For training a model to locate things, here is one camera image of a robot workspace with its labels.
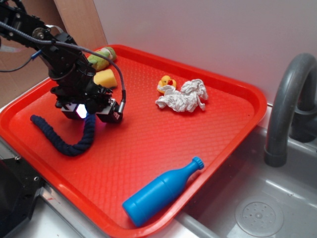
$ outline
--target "black cable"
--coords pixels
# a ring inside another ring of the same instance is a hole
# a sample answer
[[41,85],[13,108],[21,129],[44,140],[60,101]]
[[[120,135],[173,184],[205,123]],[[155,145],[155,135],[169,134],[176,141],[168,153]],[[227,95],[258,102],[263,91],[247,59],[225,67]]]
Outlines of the black cable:
[[100,55],[94,51],[91,51],[85,47],[82,47],[82,46],[78,46],[78,45],[73,45],[73,44],[69,44],[69,43],[65,43],[65,42],[61,42],[61,41],[56,41],[55,39],[53,39],[52,41],[44,41],[44,40],[38,40],[36,38],[33,38],[27,34],[25,34],[24,32],[21,32],[11,26],[8,26],[6,25],[5,23],[3,22],[0,22],[0,27],[3,27],[4,29],[8,30],[8,31],[11,31],[25,39],[28,39],[29,41],[33,42],[33,43],[36,43],[36,44],[41,44],[41,45],[57,45],[57,46],[64,46],[64,47],[68,47],[68,48],[72,48],[72,49],[76,49],[76,50],[79,50],[79,51],[84,51],[84,52],[87,52],[87,53],[90,53],[92,55],[95,55],[95,56],[98,56],[102,59],[105,59],[107,60],[119,73],[119,76],[120,76],[120,81],[121,81],[121,86],[122,86],[122,99],[121,99],[121,102],[125,103],[126,102],[126,91],[125,91],[125,86],[124,86],[124,80],[123,80],[123,75],[122,75],[122,72],[120,70],[120,68],[112,61],[110,60],[109,58],[103,56],[103,55]]
[[17,70],[23,68],[24,66],[26,66],[31,61],[31,59],[32,59],[32,57],[30,57],[23,65],[19,66],[18,68],[13,68],[13,69],[8,69],[8,70],[0,69],[0,72],[1,73],[9,73],[9,72],[17,71]]
[[23,68],[24,66],[26,66],[31,60],[34,60],[37,56],[39,56],[41,54],[41,50],[39,51],[36,51],[34,54],[32,54],[30,56],[30,58],[21,66],[19,66],[18,68],[13,68],[13,69],[0,69],[0,72],[1,73],[9,73],[9,72],[14,72],[14,71],[17,71],[21,68]]

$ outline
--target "black metal bracket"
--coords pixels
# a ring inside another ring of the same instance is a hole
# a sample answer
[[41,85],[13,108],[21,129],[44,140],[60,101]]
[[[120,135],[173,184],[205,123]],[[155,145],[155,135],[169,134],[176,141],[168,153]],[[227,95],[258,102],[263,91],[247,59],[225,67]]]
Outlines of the black metal bracket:
[[43,183],[23,158],[0,160],[0,238],[31,220]]

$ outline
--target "yellow duck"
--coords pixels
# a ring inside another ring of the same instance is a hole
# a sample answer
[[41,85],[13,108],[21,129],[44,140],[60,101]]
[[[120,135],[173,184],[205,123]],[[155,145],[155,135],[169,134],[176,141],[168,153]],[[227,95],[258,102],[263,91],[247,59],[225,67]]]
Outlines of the yellow duck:
[[165,93],[164,91],[162,90],[159,90],[159,87],[163,87],[165,85],[171,85],[173,86],[174,88],[176,88],[176,81],[174,79],[172,79],[170,76],[168,75],[165,75],[161,78],[161,80],[158,82],[158,91],[160,93]]

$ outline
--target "red tray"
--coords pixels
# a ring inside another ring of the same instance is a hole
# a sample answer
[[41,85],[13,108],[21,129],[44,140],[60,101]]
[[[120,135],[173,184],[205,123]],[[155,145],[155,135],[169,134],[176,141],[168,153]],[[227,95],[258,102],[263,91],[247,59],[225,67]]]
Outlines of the red tray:
[[[127,90],[123,121],[97,120],[92,147],[77,157],[56,151],[30,121],[44,117],[69,144],[77,143],[83,122],[70,120],[54,107],[55,82],[45,80],[0,114],[0,134],[41,175],[112,237],[152,234],[171,221],[210,178],[266,112],[266,99],[254,86],[125,46],[112,46]],[[113,70],[119,82],[119,76]],[[178,88],[203,80],[209,99],[206,110],[176,113],[155,104],[158,81],[164,75]],[[120,86],[113,97],[121,100]],[[181,196],[141,228],[136,228],[121,204],[158,175],[188,164],[194,156],[205,163],[188,181]]]

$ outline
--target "sink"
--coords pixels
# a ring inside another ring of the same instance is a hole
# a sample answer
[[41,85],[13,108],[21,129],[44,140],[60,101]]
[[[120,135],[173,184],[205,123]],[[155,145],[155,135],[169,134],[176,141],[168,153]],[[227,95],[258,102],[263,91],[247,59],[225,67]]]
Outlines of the sink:
[[316,149],[289,139],[287,163],[264,162],[256,127],[176,218],[199,237],[316,238]]

